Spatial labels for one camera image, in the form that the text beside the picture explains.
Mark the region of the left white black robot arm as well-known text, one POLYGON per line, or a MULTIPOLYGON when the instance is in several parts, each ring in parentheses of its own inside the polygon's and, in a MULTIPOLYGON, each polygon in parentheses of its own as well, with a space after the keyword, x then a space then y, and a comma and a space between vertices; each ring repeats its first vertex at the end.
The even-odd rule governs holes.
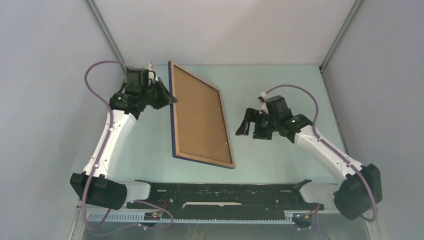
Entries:
POLYGON ((127 137, 145 108, 159 110, 178 100, 150 64, 128 67, 125 78, 119 91, 106 102, 106 123, 91 159, 81 173, 72 174, 70 184, 88 205, 119 210, 124 204, 138 200, 145 208, 153 208, 158 194, 149 183, 119 182, 116 174, 127 137))

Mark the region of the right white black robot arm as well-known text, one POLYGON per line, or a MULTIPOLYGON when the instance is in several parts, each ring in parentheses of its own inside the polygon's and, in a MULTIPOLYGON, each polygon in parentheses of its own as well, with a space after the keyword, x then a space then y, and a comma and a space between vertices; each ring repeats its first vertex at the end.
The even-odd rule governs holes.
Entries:
POLYGON ((334 178, 335 183, 316 183, 306 179, 293 187, 291 204, 304 209, 309 204, 336 208, 348 220, 365 212, 377 211, 382 201, 381 172, 374 165, 364 165, 329 142, 303 114, 294 115, 280 96, 259 97, 260 109, 247 108, 235 134, 247 136, 254 124, 252 137, 271 140, 274 133, 308 151, 334 178))

